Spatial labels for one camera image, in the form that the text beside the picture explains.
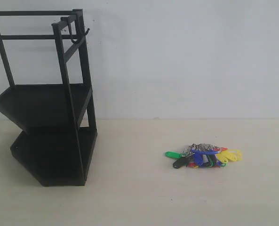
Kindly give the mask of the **colourful key tag bunch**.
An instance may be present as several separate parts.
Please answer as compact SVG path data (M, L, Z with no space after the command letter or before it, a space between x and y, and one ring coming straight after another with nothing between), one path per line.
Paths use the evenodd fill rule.
M165 152L165 156L174 159L173 168L179 169L183 166L192 169L226 167L229 162L242 160L240 150L212 144L192 144L181 153Z

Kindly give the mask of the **black two-tier metal rack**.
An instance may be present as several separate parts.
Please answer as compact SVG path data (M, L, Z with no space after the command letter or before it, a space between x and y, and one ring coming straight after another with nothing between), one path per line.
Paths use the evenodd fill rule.
M82 9L0 11L0 16L61 18L74 14L85 28ZM51 35L0 33L0 56L9 82L0 94L0 113L21 129L10 148L12 156L42 186L83 186L97 138L86 36L73 44L66 22L60 20L52 28ZM15 84L5 40L53 40L62 82Z

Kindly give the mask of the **black metal s-hook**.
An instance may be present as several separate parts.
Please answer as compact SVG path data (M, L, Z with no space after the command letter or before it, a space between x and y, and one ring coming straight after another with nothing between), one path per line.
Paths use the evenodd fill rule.
M88 35L90 29L82 28L80 17L77 14L61 17L61 22L66 22L69 38L73 44L78 44L80 40Z

